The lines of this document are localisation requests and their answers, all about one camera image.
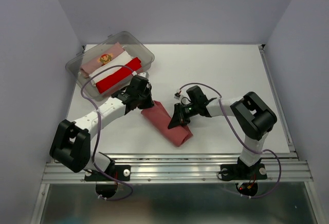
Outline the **dusty red t shirt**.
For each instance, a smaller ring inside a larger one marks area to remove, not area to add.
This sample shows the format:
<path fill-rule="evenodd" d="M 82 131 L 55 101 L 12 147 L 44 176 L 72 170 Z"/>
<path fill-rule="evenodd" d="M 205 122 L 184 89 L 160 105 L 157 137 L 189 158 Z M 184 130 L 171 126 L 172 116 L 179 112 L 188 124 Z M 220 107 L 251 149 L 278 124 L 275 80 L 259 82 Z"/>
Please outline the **dusty red t shirt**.
<path fill-rule="evenodd" d="M 172 129 L 168 129 L 168 125 L 171 121 L 171 116 L 164 108 L 161 102 L 153 101 L 154 106 L 151 108 L 143 109 L 141 114 L 146 118 L 157 131 L 170 141 L 174 146 L 180 147 L 187 140 L 193 137 L 192 132 L 187 126 L 177 126 Z"/>

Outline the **clear plastic storage bin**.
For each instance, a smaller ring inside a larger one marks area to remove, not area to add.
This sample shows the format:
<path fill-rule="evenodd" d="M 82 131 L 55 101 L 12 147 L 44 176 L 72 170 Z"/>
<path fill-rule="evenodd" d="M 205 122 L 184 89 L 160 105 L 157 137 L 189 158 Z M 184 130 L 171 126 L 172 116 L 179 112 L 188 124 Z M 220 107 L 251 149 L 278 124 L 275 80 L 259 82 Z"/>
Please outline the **clear plastic storage bin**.
<path fill-rule="evenodd" d="M 87 63 L 96 56 L 99 56 L 102 52 L 108 50 L 117 42 L 123 47 L 124 52 L 111 60 L 109 63 L 95 70 L 89 75 L 88 78 L 84 78 L 80 72 L 81 65 Z M 120 81 L 118 84 L 114 85 L 112 88 L 108 89 L 102 94 L 100 94 L 96 88 L 96 80 L 101 80 L 101 77 L 105 77 L 105 72 L 108 70 L 110 70 L 110 73 L 113 73 L 115 70 L 118 70 L 120 67 L 127 64 L 133 58 L 138 58 L 141 61 L 141 68 L 135 71 L 136 73 L 141 73 L 147 71 L 151 67 L 155 56 L 132 34 L 123 31 L 118 34 L 109 36 L 108 39 L 106 39 L 104 42 L 95 45 L 90 49 L 86 49 L 84 53 L 81 53 L 74 59 L 70 60 L 66 64 L 65 68 L 72 76 L 74 76 L 76 83 L 80 87 L 85 85 L 84 93 L 89 98 L 100 101 L 105 96 L 108 96 L 119 88 L 123 87 L 125 83 L 130 81 L 132 75 L 129 75 L 124 80 Z"/>

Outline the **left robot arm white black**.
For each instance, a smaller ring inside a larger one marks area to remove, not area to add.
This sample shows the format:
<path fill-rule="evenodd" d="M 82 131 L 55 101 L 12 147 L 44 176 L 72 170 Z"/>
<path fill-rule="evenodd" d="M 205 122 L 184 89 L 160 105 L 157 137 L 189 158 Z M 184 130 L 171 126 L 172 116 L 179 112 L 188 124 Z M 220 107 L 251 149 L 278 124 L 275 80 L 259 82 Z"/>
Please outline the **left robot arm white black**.
<path fill-rule="evenodd" d="M 50 156 L 74 173 L 96 171 L 104 180 L 114 180 L 115 162 L 91 147 L 92 138 L 100 139 L 103 128 L 134 109 L 154 106 L 151 85 L 144 73 L 132 77 L 130 84 L 113 93 L 102 105 L 82 118 L 59 123 Z"/>

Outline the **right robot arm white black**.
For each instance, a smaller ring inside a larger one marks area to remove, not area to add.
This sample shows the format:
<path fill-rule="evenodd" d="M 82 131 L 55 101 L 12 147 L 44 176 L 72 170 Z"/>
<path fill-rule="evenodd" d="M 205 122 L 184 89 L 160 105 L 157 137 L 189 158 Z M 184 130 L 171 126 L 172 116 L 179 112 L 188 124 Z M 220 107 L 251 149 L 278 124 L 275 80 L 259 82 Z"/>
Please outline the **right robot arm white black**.
<path fill-rule="evenodd" d="M 222 181 L 267 179 L 265 165 L 261 163 L 263 144 L 277 122 L 275 113 L 255 93 L 248 92 L 241 98 L 223 102 L 221 97 L 208 99 L 201 88 L 190 85 L 186 91 L 188 103 L 183 103 L 181 90 L 176 93 L 180 102 L 174 105 L 174 114 L 169 129 L 186 126 L 193 116 L 207 118 L 223 116 L 226 120 L 236 118 L 244 139 L 240 139 L 243 150 L 235 164 L 223 164 L 217 176 Z"/>

